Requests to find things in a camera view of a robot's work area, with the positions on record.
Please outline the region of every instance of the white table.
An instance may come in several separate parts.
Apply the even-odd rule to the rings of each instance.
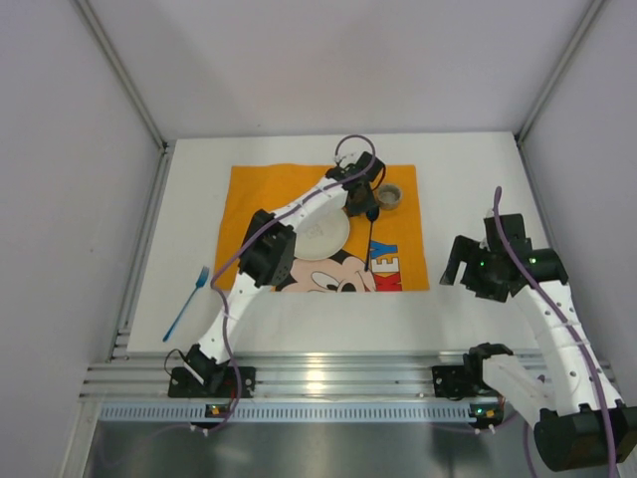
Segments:
[[[128,342],[130,353],[188,350],[210,326],[220,301],[208,288],[172,339],[161,339],[213,265],[233,165],[329,164],[340,135],[182,139],[177,142]],[[522,312],[509,301],[476,299],[463,286],[439,286],[453,240],[482,239],[494,189],[503,213],[520,212],[534,246],[546,239],[514,138],[506,132],[371,135],[387,164],[415,164],[431,290],[376,294],[270,293],[244,317],[237,352],[396,353],[464,350],[481,342],[536,349]],[[353,139],[345,152],[363,151]]]

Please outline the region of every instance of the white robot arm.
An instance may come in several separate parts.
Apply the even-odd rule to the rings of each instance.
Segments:
[[[441,381],[452,389],[461,385],[454,380],[470,383],[466,397],[505,397],[532,427],[539,455],[553,471],[602,465],[611,457],[624,461],[637,444],[637,407],[624,404],[599,366],[559,257],[552,249],[532,248],[520,214],[498,220],[485,219],[482,242],[456,237],[440,283],[452,285],[465,262],[460,283],[477,297],[506,302],[511,296],[529,320],[552,387],[531,376],[506,346],[492,344],[471,348],[464,366]]]
[[[337,184],[336,179],[323,177],[310,191],[294,200],[285,207],[272,212],[274,217],[284,217],[280,223],[284,227],[292,228],[295,233],[301,233],[312,227],[327,213],[345,206],[347,191],[342,185]],[[240,319],[248,309],[254,299],[264,292],[272,289],[272,281],[269,284],[258,285],[247,272],[238,272],[234,285],[228,296],[228,306],[230,316],[228,317],[227,334],[230,345],[236,342]],[[212,326],[199,340],[199,350],[209,359],[214,359],[217,363],[222,363],[228,359],[228,353],[222,338],[222,324],[225,311],[222,309],[213,322]],[[191,370],[193,375],[203,383],[203,377],[199,376],[195,370]]]
[[[384,167],[372,149],[372,154],[364,152],[354,164],[344,167],[338,164],[329,169],[310,191],[290,204],[270,213],[260,210],[254,214],[236,256],[239,272],[227,300],[228,317],[225,308],[222,309],[210,329],[184,357],[184,368],[173,370],[169,396],[214,395],[224,377],[224,362],[229,358],[223,340],[224,327],[232,348],[248,307],[257,296],[288,276],[297,232],[309,229],[325,214],[342,207],[350,216],[377,208],[370,184]]]

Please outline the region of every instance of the blue fork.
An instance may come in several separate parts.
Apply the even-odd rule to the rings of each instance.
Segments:
[[[168,329],[168,332],[166,332],[166,335],[163,336],[163,341],[164,342],[168,342],[168,340],[170,339],[170,336],[172,336],[172,333],[175,330],[175,327],[177,327],[177,324],[179,324],[179,320],[181,320],[181,316],[183,316],[183,313],[186,311],[186,308],[188,307],[188,304],[190,304],[190,301],[192,301],[192,298],[195,297],[195,293],[199,289],[201,289],[203,286],[205,286],[206,282],[208,282],[208,276],[209,275],[210,275],[210,268],[208,268],[206,266],[202,267],[201,268],[201,273],[199,274],[199,278],[197,279],[197,282],[195,283],[195,290],[192,291],[192,293],[190,294],[190,297],[188,297],[188,300],[186,301],[186,303],[181,308],[181,312],[179,312],[179,315],[175,319],[175,322],[172,323],[172,326],[170,326],[170,329]]]

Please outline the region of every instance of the metal floor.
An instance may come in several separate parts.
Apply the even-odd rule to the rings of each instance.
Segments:
[[[85,478],[526,478],[522,425],[517,417],[477,437],[429,423],[242,423],[208,438],[173,428],[148,441],[166,424],[101,422]],[[531,456],[539,477],[607,474],[604,467],[553,474],[532,439]]]

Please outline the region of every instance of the white wall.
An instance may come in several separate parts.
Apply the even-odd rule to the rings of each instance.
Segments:
[[[596,347],[637,404],[637,2],[613,0],[527,141]]]
[[[93,0],[160,130],[516,130],[589,0]]]
[[[53,476],[157,152],[68,0],[0,2],[0,476]]]

